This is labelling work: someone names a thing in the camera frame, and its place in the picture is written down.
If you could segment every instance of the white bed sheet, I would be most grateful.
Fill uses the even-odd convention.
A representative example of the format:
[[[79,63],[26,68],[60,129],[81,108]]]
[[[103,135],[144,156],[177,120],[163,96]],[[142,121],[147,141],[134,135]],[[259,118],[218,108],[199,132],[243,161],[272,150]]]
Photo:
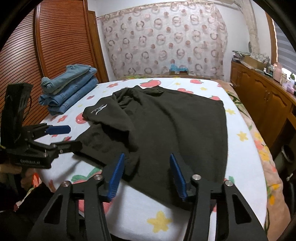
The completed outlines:
[[[82,119],[85,107],[92,106],[106,96],[125,87],[140,85],[142,88],[159,84],[161,87],[186,91],[196,95],[221,99],[224,103],[228,132],[228,160],[225,178],[235,185],[245,197],[261,225],[265,223],[267,193],[264,173],[258,151],[239,110],[220,85],[210,80],[186,78],[134,79],[98,84],[65,114],[49,115],[42,123],[69,125],[71,132],[58,136],[44,136],[37,141],[49,144],[63,139],[74,140],[88,129],[88,122]],[[88,161],[73,153],[61,154],[52,162],[51,169],[39,170],[41,180],[52,190],[61,182],[72,183],[87,180],[98,172]],[[130,187],[122,181],[117,196],[110,207],[105,207],[110,233],[126,240],[174,241],[183,240],[189,219],[189,212],[174,206],[164,206]],[[215,240],[216,212],[212,212],[208,240]]]

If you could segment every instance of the black t-shirt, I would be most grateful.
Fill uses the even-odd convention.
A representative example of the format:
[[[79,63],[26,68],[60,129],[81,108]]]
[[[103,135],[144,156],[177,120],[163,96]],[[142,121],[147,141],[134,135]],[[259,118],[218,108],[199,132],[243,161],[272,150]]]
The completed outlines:
[[[93,124],[77,138],[81,153],[101,166],[124,153],[129,185],[164,204],[176,204],[171,153],[179,153],[195,174],[223,183],[228,149],[222,101],[135,86],[100,99],[83,117]]]

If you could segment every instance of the cabinet handle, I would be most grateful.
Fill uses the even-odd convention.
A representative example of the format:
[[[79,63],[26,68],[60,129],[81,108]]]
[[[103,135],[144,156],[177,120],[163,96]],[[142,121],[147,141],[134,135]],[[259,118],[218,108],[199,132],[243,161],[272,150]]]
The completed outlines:
[[[268,101],[269,94],[270,94],[270,92],[268,92],[268,95],[267,95],[267,101]]]
[[[267,94],[267,91],[265,91],[265,94],[264,94],[264,100],[266,100],[266,94]]]

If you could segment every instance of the bed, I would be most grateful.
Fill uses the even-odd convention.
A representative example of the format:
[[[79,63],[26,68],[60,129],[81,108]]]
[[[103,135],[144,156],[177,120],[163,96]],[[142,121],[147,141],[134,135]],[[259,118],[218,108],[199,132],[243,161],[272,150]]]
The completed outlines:
[[[276,240],[290,221],[289,210],[282,194],[282,182],[262,137],[249,114],[228,83],[190,78],[125,79],[98,84],[63,115],[47,116],[42,123],[69,125],[69,134],[44,136],[37,141],[45,144],[74,140],[90,124],[82,117],[85,107],[92,106],[122,88],[139,85],[161,87],[222,100],[226,111],[228,130],[228,159],[225,179],[238,187],[268,234]],[[39,170],[39,176],[55,191],[64,180],[78,183],[88,180],[101,170],[86,158],[65,153],[52,162],[51,169]],[[83,202],[79,202],[83,213]],[[164,206],[120,183],[117,196],[111,204],[104,204],[111,234],[126,240],[169,241],[183,240],[190,213],[175,206]],[[216,209],[210,218],[209,240],[215,240]]]

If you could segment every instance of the folded jeans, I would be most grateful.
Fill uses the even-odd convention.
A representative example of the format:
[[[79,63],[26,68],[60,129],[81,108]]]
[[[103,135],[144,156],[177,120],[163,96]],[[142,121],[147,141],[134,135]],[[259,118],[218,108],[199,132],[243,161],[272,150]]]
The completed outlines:
[[[43,93],[59,93],[68,83],[89,71],[90,68],[91,66],[84,64],[67,65],[66,72],[54,79],[51,80],[48,77],[43,77],[41,79]]]
[[[73,106],[78,100],[90,92],[98,84],[98,79],[92,77],[80,90],[73,94],[60,106],[49,106],[48,111],[51,115],[64,114],[71,106]]]
[[[77,77],[75,80],[68,83],[58,94],[43,94],[39,97],[40,105],[60,106],[74,93],[80,90],[90,78],[97,72],[95,68],[90,68],[89,71]]]

